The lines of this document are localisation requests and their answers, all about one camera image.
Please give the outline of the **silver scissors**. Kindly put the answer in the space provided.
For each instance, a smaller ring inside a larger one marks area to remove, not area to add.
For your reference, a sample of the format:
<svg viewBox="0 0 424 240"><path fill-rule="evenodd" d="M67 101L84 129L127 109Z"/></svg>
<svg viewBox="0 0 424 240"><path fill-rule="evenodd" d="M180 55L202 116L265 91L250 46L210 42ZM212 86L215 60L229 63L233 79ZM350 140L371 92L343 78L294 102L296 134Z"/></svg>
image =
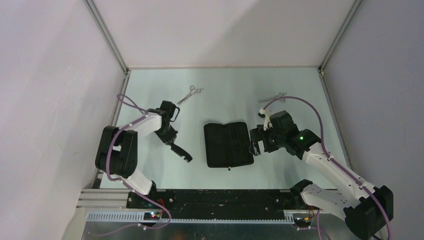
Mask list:
<svg viewBox="0 0 424 240"><path fill-rule="evenodd" d="M190 88L189 88L189 93L183 99L181 99L179 102L177 102L177 105L183 104L187 99L189 99L193 95L200 94L202 92L202 90L204 90L204 89L201 88L201 87L196 88L194 85L191 85Z"/></svg>
<svg viewBox="0 0 424 240"><path fill-rule="evenodd" d="M280 97L284 97L287 93L286 92L279 92L277 95L273 95L267 98L263 98L263 99L259 99L258 102L259 103L265 103L265 102L270 102L272 100L278 99Z"/></svg>

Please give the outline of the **aluminium frame post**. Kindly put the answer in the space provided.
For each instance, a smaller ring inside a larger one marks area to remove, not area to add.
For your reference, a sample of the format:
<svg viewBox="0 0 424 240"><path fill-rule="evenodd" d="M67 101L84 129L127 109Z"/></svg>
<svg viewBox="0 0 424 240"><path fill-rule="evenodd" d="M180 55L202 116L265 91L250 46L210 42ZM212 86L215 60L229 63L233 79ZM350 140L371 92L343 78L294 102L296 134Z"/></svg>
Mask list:
<svg viewBox="0 0 424 240"><path fill-rule="evenodd" d="M326 51L323 60L321 61L318 69L319 72L324 72L325 68L327 67L328 63L330 62L334 52L336 51L338 45L340 44L342 38L344 37L346 31L348 30L348 27L351 25L351 22L354 20L358 10L360 9L361 5L363 3L363 0L354 0L351 7L349 8L349 11L347 12L347 15L345 16L344 20L342 21L341 26L336 32L335 37L333 38L328 50Z"/></svg>
<svg viewBox="0 0 424 240"><path fill-rule="evenodd" d="M111 51L114 59L119 65L119 68L121 69L124 75L127 75L129 72L129 67L125 63L124 58L111 32L109 31L108 26L104 18L102 17L102 14L100 13L99 8L97 7L97 4L95 3L94 0L83 0L83 2L86 5L90 15L92 16L93 21L95 22L97 28L99 29L100 34L105 40L106 45L109 47L109 50Z"/></svg>

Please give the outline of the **right silver scissors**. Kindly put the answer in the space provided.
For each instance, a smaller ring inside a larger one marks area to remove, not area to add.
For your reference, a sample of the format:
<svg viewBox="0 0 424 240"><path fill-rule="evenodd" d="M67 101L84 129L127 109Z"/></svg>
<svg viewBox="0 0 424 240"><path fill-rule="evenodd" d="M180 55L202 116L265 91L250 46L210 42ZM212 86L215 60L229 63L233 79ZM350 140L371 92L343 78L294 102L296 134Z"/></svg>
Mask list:
<svg viewBox="0 0 424 240"><path fill-rule="evenodd" d="M263 98L263 99L259 99L258 102L259 103L265 103L265 102L270 102L272 100L278 99L280 97L284 97L287 93L286 92L279 92L277 95L273 95L267 98Z"/></svg>

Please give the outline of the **right aluminium frame post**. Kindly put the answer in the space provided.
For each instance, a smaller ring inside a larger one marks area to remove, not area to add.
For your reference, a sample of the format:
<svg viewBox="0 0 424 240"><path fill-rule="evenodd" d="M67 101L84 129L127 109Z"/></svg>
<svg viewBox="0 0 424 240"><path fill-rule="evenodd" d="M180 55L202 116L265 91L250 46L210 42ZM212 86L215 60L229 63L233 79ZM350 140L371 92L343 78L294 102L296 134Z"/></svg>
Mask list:
<svg viewBox="0 0 424 240"><path fill-rule="evenodd" d="M344 20L342 21L341 26L336 32L335 37L333 38L328 50L326 51L323 60L321 61L318 69L319 72L324 72L325 68L327 67L328 63L330 62L334 52L336 51L338 45L340 44L342 38L344 37L346 31L348 30L348 27L351 25L351 22L354 20L358 10L360 9L361 5L363 3L363 0L354 0L351 7L349 8L349 11L347 12L347 15L345 16Z"/></svg>

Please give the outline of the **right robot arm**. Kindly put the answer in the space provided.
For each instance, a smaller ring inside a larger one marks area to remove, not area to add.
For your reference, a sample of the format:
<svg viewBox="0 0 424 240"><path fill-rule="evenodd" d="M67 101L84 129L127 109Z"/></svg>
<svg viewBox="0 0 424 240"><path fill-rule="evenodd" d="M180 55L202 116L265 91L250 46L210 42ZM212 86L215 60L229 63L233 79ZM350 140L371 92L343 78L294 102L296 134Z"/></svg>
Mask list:
<svg viewBox="0 0 424 240"><path fill-rule="evenodd" d="M377 187L340 164L326 152L323 140L309 129L299 130L291 115L284 111L272 114L260 109L263 124L250 130L253 155L285 149L290 155L318 170L336 190L325 190L304 179L290 190L291 204L297 209L317 207L343 220L361 240L369 240L394 218L394 195L385 185Z"/></svg>

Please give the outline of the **black handled comb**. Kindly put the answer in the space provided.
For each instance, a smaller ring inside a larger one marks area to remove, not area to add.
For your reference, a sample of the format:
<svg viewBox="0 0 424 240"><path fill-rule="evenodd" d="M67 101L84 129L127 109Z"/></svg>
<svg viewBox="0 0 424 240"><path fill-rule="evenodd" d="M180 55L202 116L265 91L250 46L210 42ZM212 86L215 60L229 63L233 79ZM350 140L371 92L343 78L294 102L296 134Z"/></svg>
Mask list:
<svg viewBox="0 0 424 240"><path fill-rule="evenodd" d="M193 160L193 157L187 151L176 144L171 146L171 150L179 157L183 158L187 163L190 163Z"/></svg>

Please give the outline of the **black zippered tool case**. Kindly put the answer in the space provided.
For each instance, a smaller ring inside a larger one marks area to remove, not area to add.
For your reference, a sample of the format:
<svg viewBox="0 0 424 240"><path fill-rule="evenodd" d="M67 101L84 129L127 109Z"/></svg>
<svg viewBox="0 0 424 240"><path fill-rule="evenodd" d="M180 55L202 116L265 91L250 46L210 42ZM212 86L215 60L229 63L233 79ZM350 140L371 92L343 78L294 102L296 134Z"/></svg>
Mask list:
<svg viewBox="0 0 424 240"><path fill-rule="evenodd" d="M209 168L242 167L254 163L245 122L207 123L203 126L206 164Z"/></svg>

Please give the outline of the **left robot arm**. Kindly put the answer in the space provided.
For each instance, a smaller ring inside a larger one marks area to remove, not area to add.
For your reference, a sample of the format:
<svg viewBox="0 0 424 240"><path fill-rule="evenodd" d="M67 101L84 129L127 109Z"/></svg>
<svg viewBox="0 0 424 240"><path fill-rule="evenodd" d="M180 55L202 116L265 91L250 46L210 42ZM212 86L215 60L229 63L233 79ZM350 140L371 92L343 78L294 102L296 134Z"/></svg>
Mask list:
<svg viewBox="0 0 424 240"><path fill-rule="evenodd" d="M162 101L160 107L150 108L140 118L122 126L106 126L103 129L95 166L106 173L110 181L122 182L135 193L138 201L145 208L153 208L158 202L158 194L152 189L155 183L138 169L138 139L151 133L169 146L170 149L186 162L192 156L176 145L178 131L172 127L180 108L170 101Z"/></svg>

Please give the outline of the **left silver scissors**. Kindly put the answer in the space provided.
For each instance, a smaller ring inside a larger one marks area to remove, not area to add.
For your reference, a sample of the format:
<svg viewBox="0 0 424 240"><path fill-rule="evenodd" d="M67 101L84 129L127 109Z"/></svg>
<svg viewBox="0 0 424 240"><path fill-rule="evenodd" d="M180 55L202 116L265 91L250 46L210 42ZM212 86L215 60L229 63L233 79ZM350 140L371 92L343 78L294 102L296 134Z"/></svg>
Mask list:
<svg viewBox="0 0 424 240"><path fill-rule="evenodd" d="M189 93L183 99L181 99L179 102L177 102L177 105L183 104L187 99L189 99L193 95L200 94L202 92L202 90L204 90L204 89L201 88L201 87L196 88L194 85L191 85L190 88L189 88Z"/></svg>

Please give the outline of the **left aluminium frame post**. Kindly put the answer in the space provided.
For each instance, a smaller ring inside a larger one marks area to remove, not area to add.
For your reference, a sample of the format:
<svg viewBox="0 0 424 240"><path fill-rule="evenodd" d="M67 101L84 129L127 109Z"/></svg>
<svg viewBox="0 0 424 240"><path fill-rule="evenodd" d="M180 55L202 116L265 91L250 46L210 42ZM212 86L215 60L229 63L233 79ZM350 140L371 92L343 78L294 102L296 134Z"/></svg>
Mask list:
<svg viewBox="0 0 424 240"><path fill-rule="evenodd" d="M124 75L127 75L129 72L129 67L125 63L124 58L111 32L109 31L108 26L104 18L102 17L102 14L100 13L99 8L97 7L97 4L95 3L94 0L83 0L83 2L86 5L90 15L92 16L93 21L95 22L97 28L99 29L100 34L105 40L106 45L109 47L109 50L111 51L114 59L119 65L119 68L121 69Z"/></svg>

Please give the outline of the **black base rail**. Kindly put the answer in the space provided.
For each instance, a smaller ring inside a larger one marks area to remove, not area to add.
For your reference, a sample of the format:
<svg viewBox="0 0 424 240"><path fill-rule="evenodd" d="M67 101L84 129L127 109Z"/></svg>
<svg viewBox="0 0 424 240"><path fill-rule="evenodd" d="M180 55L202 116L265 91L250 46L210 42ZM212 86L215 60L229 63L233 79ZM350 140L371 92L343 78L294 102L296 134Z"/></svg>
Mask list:
<svg viewBox="0 0 424 240"><path fill-rule="evenodd" d="M129 192L126 208L160 211L165 207L174 221L288 220L285 210L310 209L299 197L280 189L162 189L150 199L158 205Z"/></svg>

